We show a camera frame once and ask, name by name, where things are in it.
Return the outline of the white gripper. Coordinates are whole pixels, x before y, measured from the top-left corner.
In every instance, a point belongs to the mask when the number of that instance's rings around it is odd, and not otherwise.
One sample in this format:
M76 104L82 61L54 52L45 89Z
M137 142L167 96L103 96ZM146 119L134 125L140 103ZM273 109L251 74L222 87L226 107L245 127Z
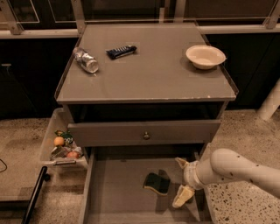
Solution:
M187 185L180 185L177 194L172 202L174 208L182 207L194 194L195 190L200 190L204 187L196 173L197 161L188 163L180 157L176 157L175 161L181 169L184 169L184 181Z

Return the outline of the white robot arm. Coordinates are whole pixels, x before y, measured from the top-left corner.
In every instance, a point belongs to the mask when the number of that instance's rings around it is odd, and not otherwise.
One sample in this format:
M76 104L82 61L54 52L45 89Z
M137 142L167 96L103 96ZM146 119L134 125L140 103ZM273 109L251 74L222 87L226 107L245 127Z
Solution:
M280 170L261 165L235 150L219 148L206 157L188 162L176 157L176 183L180 183L172 202L174 208L182 207L198 190L211 184L246 181L280 198Z

